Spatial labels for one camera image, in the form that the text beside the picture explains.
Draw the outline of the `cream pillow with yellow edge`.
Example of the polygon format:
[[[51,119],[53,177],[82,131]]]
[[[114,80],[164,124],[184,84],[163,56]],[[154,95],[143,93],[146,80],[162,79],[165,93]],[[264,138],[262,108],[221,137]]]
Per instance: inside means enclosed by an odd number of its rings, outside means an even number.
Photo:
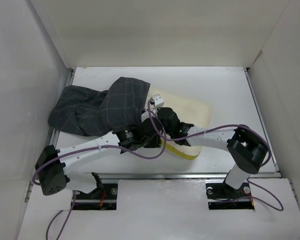
[[[164,107],[172,108],[179,120],[188,124],[193,124],[201,128],[209,126],[212,109],[202,101],[183,97],[167,91],[160,90],[154,86],[150,86],[146,101],[154,95],[160,95],[164,100]],[[201,146],[185,146],[178,145],[173,141],[166,143],[166,150],[182,159],[194,160],[202,151]]]

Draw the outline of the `dark plaid pillowcase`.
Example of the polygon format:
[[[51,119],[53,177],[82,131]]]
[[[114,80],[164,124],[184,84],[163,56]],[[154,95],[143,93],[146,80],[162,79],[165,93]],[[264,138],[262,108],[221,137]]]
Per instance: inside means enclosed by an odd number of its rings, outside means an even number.
[[[150,86],[131,77],[120,77],[103,91],[67,86],[51,110],[48,124],[60,132],[84,137],[101,137],[124,126],[138,125]]]

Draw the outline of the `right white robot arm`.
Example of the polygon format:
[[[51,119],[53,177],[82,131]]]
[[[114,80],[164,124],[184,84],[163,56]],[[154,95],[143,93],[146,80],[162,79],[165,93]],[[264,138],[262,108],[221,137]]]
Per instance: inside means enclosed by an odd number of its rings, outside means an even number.
[[[170,107],[160,108],[156,115],[171,142],[180,146],[208,147],[230,153],[235,164],[221,185],[227,197],[235,196],[244,181],[256,175],[271,158],[267,142],[246,125],[227,124],[205,129],[180,121]]]

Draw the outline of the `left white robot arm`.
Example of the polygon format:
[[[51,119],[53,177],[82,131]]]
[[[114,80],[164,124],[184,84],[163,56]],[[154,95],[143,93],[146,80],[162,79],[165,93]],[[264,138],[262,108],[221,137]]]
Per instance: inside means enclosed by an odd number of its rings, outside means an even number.
[[[56,149],[53,145],[48,145],[35,163],[32,181],[41,187],[45,196],[69,189],[97,198],[102,193],[97,174],[88,172],[83,177],[76,177],[74,173],[80,167],[105,157],[129,153],[143,158],[136,151],[140,148],[161,147],[159,134],[162,131],[161,122],[151,117],[140,125],[125,126],[72,147]]]

